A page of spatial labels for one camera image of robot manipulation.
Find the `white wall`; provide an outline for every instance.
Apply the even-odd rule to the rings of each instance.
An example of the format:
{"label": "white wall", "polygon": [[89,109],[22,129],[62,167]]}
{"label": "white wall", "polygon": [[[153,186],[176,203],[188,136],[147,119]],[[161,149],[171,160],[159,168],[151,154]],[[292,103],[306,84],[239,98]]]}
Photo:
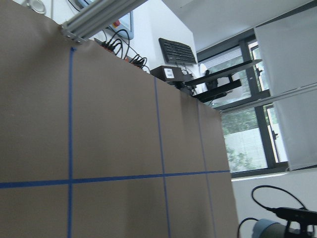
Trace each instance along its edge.
{"label": "white wall", "polygon": [[[283,225],[284,220],[277,218],[272,212],[261,208],[251,199],[251,190],[259,185],[273,185],[283,188],[298,197],[308,209],[317,211],[317,169],[291,171],[271,176],[251,178],[236,178],[232,180],[233,191],[236,199],[239,222],[247,217],[257,219],[266,218],[278,221]],[[264,188],[255,192],[255,198],[268,207],[294,207],[301,206],[289,195],[274,189]],[[242,238],[250,238],[255,222],[244,223],[241,229]]]}
{"label": "white wall", "polygon": [[[62,24],[74,16],[78,11],[68,2],[68,0],[42,0],[47,9],[45,14],[52,18],[58,24]],[[139,6],[133,12],[134,15],[134,39],[131,40],[131,47],[142,57],[148,58],[147,66],[150,69],[160,65],[168,65],[165,63],[160,46],[159,38],[178,41],[189,45],[196,55],[195,42],[193,33],[178,19],[178,17],[161,1],[148,0]],[[94,37],[101,41],[105,40],[104,34],[98,33]],[[134,57],[135,53],[130,50],[130,57]],[[199,77],[197,65],[187,66],[195,76]]]}

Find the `black keyboard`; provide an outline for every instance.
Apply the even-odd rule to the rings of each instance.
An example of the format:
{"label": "black keyboard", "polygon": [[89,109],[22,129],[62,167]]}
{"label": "black keyboard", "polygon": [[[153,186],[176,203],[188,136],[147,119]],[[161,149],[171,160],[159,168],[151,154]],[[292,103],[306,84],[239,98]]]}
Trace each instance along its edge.
{"label": "black keyboard", "polygon": [[190,46],[163,38],[159,38],[158,41],[166,63],[196,64],[196,60]]}

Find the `ceiling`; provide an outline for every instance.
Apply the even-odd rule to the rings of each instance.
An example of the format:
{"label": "ceiling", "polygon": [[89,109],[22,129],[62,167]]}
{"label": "ceiling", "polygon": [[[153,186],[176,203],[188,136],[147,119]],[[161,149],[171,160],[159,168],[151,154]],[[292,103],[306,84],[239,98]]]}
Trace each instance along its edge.
{"label": "ceiling", "polygon": [[163,0],[202,51],[311,0]]}

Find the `black device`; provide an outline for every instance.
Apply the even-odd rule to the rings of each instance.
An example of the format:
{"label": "black device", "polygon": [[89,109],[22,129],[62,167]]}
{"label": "black device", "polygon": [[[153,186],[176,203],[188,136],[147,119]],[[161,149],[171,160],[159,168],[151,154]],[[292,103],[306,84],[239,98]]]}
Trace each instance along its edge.
{"label": "black device", "polygon": [[[272,188],[283,191],[293,198],[295,198],[300,205],[301,208],[290,208],[290,207],[278,207],[278,208],[271,208],[264,206],[263,204],[259,203],[255,197],[254,192],[259,188]],[[272,185],[260,185],[252,189],[251,192],[252,199],[264,209],[273,212],[276,214],[277,217],[282,218],[287,221],[287,225],[284,226],[278,222],[274,222],[267,219],[256,219],[256,218],[246,218],[244,219],[239,227],[237,232],[237,237],[239,237],[239,230],[241,225],[248,220],[255,220],[257,221],[254,228],[252,238],[314,238],[315,237],[315,226],[317,225],[317,212],[310,211],[307,207],[293,194],[290,192],[276,186]],[[292,229],[290,225],[292,222],[296,222],[300,225],[300,229]],[[308,227],[311,226],[313,228],[312,232],[308,231]]]}
{"label": "black device", "polygon": [[151,75],[155,76],[156,78],[159,78],[160,80],[167,82],[183,82],[184,75],[182,73],[181,68],[178,67],[171,67],[171,66],[159,66],[155,69],[152,69],[150,71]]}
{"label": "black device", "polygon": [[166,63],[197,64],[190,46],[183,43],[158,39]]}

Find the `window frame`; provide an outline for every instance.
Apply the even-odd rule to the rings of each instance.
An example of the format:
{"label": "window frame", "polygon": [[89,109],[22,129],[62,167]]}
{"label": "window frame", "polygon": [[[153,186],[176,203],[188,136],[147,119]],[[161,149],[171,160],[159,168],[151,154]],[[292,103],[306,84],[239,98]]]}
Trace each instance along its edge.
{"label": "window frame", "polygon": [[[204,51],[204,52],[198,53],[197,54],[198,62],[202,62],[203,60],[209,59],[213,56],[226,52],[234,47],[240,47],[243,61],[252,60],[250,50],[249,50],[249,43],[254,40],[256,40],[256,36],[252,29],[238,36],[235,36],[223,43],[220,43],[214,47],[209,48],[207,52]],[[229,103],[223,106],[219,106],[214,109],[218,111],[222,111],[224,109],[244,105],[249,102],[254,102],[258,99],[264,99],[264,98],[270,97],[269,89],[263,90],[263,91],[259,90],[256,72],[253,67],[246,69],[246,75],[248,78],[251,96],[249,98],[242,99],[242,100]],[[257,120],[258,120],[258,126],[259,126],[260,135],[262,139],[265,159],[267,162],[267,168],[258,169],[258,170],[249,170],[249,171],[243,171],[243,172],[234,172],[234,173],[231,173],[232,178],[273,174],[273,173],[285,172],[288,169],[287,162],[277,163],[275,161],[271,138],[269,135],[269,131],[267,129],[264,106],[254,107],[254,109],[255,109]]]}

